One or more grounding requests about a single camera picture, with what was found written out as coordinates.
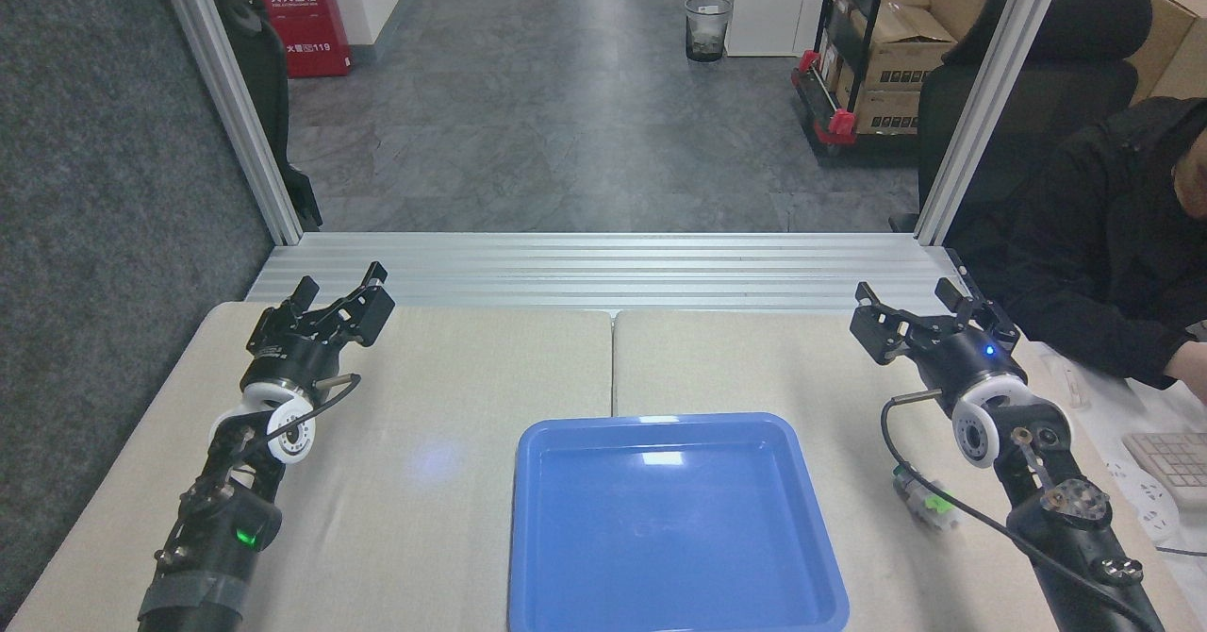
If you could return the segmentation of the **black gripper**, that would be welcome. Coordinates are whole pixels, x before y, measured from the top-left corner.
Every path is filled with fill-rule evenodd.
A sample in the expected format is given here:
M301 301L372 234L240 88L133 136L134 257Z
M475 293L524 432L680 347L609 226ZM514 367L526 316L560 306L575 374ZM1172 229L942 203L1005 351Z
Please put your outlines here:
M919 317L890 308L867 281L859 281L855 292L857 306L850 323L855 339L877 365L928 349L928 388L941 391L938 396L941 406L954 406L958 397L992 375L1011 375L1030 384L1011 349L1005 347L1018 345L1018 326L996 302L982 295L973 279L961 277L961 281L966 292L960 292L951 277L940 277L935 283L935 297L954 317ZM954 318L961 327L972 322L979 328L954 332Z
M280 384L307 397L327 397L328 388L319 382L336 378L339 343L358 343L371 347L387 323L395 302L385 289L387 268L372 262L358 287L332 305L307 312L319 285L303 276L293 293L276 308L266 308L247 340L253 355L241 386ZM298 330L307 314L307 334Z

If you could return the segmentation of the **person's hand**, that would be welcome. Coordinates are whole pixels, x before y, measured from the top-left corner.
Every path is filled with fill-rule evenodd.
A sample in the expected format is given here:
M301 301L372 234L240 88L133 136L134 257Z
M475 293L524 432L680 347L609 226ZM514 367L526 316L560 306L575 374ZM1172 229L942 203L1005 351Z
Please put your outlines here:
M1206 400L1206 343L1182 343L1164 367L1164 374L1185 384L1199 400Z

